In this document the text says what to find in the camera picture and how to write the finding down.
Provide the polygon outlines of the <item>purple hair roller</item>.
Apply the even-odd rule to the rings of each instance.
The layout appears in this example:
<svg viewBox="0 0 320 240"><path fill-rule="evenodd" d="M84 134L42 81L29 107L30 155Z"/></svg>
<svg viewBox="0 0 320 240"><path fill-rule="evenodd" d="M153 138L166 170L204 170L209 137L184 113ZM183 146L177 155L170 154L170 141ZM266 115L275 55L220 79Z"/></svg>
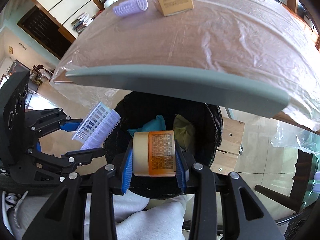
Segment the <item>purple hair roller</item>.
<svg viewBox="0 0 320 240"><path fill-rule="evenodd" d="M80 150L99 148L120 122L120 115L98 103L78 126L72 140L82 143Z"/></svg>
<svg viewBox="0 0 320 240"><path fill-rule="evenodd" d="M145 12L147 11L148 6L148 0L127 0L113 7L113 12L116 16L126 17Z"/></svg>

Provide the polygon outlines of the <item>orange labelled cream jar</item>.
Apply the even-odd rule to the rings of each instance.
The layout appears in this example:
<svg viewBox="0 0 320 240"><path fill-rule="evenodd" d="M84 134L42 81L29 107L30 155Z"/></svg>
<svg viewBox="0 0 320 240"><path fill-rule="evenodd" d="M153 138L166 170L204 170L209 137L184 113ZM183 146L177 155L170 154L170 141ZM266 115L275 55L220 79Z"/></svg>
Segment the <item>orange labelled cream jar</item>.
<svg viewBox="0 0 320 240"><path fill-rule="evenodd" d="M138 177L176 175L173 131L137 132L133 137L133 174Z"/></svg>

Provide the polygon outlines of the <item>yellow paper bag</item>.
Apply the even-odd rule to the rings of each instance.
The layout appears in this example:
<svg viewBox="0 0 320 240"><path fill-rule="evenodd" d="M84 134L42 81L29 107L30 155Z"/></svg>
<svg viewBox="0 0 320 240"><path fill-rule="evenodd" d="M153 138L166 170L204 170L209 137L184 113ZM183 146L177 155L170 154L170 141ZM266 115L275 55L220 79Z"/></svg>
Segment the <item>yellow paper bag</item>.
<svg viewBox="0 0 320 240"><path fill-rule="evenodd" d="M193 150L195 129L191 122L181 115L176 115L173 124L175 139L186 152Z"/></svg>

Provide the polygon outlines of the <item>blue plastic bag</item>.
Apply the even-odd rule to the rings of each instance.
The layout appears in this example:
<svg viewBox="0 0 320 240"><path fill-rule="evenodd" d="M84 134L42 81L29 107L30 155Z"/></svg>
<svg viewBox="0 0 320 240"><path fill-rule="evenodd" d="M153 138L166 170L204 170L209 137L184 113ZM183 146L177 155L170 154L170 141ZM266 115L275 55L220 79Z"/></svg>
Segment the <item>blue plastic bag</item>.
<svg viewBox="0 0 320 240"><path fill-rule="evenodd" d="M163 116L157 115L155 119L144 124L141 128L128 129L127 131L134 137L137 132L154 132L154 131L166 131L165 120Z"/></svg>

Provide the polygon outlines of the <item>black trash bin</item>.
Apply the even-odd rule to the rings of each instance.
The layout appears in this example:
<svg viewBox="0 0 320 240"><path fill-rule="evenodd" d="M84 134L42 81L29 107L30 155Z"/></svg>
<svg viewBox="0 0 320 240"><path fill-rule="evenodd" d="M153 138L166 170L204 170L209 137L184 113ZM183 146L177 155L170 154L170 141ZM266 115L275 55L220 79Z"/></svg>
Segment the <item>black trash bin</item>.
<svg viewBox="0 0 320 240"><path fill-rule="evenodd" d="M115 111L120 122L104 142L106 160L132 148L133 176L128 189L149 199L181 194L176 175L179 149L210 167L220 147L220 108L208 103L132 92Z"/></svg>

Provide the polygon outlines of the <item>stack of books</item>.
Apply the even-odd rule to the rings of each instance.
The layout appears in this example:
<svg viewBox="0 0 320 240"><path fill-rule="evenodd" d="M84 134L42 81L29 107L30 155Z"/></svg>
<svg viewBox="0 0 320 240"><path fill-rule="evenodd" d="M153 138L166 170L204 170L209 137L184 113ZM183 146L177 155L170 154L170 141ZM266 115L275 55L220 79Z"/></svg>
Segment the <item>stack of books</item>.
<svg viewBox="0 0 320 240"><path fill-rule="evenodd" d="M78 16L72 23L72 29L78 34L83 32L85 28L93 22L93 18L86 12Z"/></svg>

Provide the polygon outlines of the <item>white helmet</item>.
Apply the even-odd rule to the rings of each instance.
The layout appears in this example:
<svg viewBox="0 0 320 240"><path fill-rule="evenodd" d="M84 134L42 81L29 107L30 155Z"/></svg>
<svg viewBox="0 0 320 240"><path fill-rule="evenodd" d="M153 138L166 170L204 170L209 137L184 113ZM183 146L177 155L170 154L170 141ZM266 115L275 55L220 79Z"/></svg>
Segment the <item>white helmet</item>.
<svg viewBox="0 0 320 240"><path fill-rule="evenodd" d="M112 4L116 3L119 0L106 0L104 2L104 8L107 9L108 7L110 7Z"/></svg>

